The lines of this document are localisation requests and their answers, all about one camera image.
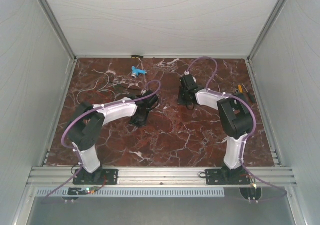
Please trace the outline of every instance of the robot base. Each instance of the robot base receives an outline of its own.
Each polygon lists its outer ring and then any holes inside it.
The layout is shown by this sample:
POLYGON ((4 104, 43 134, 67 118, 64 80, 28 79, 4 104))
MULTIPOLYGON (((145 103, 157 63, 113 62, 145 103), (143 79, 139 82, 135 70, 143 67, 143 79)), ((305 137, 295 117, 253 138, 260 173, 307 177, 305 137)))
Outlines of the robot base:
POLYGON ((206 169, 207 185, 250 185, 248 173, 241 167, 229 169, 224 163, 222 168, 206 169))
POLYGON ((74 185, 117 185, 118 169, 98 168, 95 172, 89 173, 82 169, 80 173, 73 179, 74 185))
POLYGON ((242 197, 249 201, 258 201, 262 197, 261 187, 240 187, 242 197))

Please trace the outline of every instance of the screwdriver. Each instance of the screwdriver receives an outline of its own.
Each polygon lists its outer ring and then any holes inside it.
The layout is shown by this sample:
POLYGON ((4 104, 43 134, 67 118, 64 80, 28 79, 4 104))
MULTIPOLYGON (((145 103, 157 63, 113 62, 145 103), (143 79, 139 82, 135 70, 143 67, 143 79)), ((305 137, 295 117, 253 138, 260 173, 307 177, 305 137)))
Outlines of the screwdriver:
POLYGON ((239 90, 239 93, 242 93, 242 94, 244 93, 244 92, 242 91, 242 87, 241 87, 240 84, 238 85, 238 90, 239 90))
POLYGON ((250 101, 255 104, 256 103, 256 99, 255 97, 248 91, 248 89, 245 87, 245 85, 242 83, 242 86, 244 87, 244 89, 246 90, 246 94, 248 95, 250 101))

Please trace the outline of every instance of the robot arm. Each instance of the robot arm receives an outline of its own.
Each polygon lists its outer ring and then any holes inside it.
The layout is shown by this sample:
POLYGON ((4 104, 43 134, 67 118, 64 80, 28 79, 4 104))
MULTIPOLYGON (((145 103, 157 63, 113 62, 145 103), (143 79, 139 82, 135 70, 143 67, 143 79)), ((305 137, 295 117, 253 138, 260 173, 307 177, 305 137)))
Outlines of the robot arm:
MULTIPOLYGON (((145 97, 152 93, 151 90, 148 90, 140 97, 145 97)), ((157 95, 153 95, 144 100, 128 102, 135 98, 137 97, 123 98, 122 101, 126 101, 126 103, 119 103, 118 101, 91 105, 88 102, 83 102, 77 107, 66 128, 83 113, 94 108, 103 107, 79 120, 68 133, 72 144, 79 151, 83 168, 88 173, 92 174, 101 167, 95 144, 99 139, 102 127, 112 121, 126 117, 131 117, 131 124, 141 127, 146 124, 150 109, 158 101, 157 95)))
MULTIPOLYGON (((191 74, 180 78, 181 87, 178 103, 181 105, 205 105, 219 111, 224 132, 227 134, 227 148, 223 159, 226 169, 234 171, 241 167, 240 152, 244 138, 253 129, 253 119, 249 110, 240 102, 227 97, 224 93, 209 92, 196 84, 191 74)), ((242 93, 234 96, 246 101, 242 93)))
MULTIPOLYGON (((236 96, 242 100, 245 99, 242 93, 238 93, 236 96)), ((224 164, 230 170, 241 167, 239 160, 241 144, 244 142, 244 145, 246 145, 247 142, 244 141, 244 138, 253 128, 249 111, 243 104, 237 104, 234 99, 227 98, 222 93, 210 93, 206 89, 198 91, 195 98, 199 105, 205 105, 219 111, 223 130, 227 134, 224 164)))

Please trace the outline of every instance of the white wall panel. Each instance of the white wall panel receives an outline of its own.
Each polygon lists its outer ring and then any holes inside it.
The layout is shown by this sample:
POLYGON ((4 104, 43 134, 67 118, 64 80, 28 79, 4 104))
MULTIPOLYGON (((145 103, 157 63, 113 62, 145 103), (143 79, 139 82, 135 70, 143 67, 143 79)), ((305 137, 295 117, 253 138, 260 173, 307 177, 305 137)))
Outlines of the white wall panel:
POLYGON ((87 56, 247 56, 277 0, 48 0, 87 56))
POLYGON ((0 224, 39 165, 72 66, 37 0, 0 0, 0 224))
POLYGON ((320 0, 287 0, 253 68, 308 225, 320 221, 320 0))

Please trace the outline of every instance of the white wire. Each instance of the white wire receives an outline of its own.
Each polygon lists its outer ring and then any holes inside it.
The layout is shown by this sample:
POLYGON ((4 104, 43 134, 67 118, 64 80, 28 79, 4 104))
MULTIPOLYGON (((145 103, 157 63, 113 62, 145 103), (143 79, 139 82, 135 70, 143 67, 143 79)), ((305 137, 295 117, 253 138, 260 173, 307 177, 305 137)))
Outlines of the white wire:
POLYGON ((106 83, 106 85, 104 85, 103 88, 100 88, 100 89, 98 90, 98 92, 101 92, 106 86, 108 86, 108 84, 109 84, 109 82, 110 82, 110 77, 109 77, 109 75, 108 75, 106 72, 97 71, 97 70, 95 70, 95 69, 93 69, 93 70, 91 70, 91 71, 95 71, 95 72, 98 73, 98 74, 104 74, 104 75, 106 75, 106 76, 108 77, 108 82, 106 83))
POLYGON ((79 100, 78 100, 79 94, 82 93, 82 92, 87 92, 87 91, 94 90, 94 89, 97 87, 98 82, 99 82, 99 80, 96 81, 94 88, 90 88, 90 89, 87 89, 87 90, 82 90, 82 91, 80 91, 80 92, 78 93, 78 95, 76 96, 76 102, 77 102, 78 104, 80 104, 80 102, 79 102, 79 100))

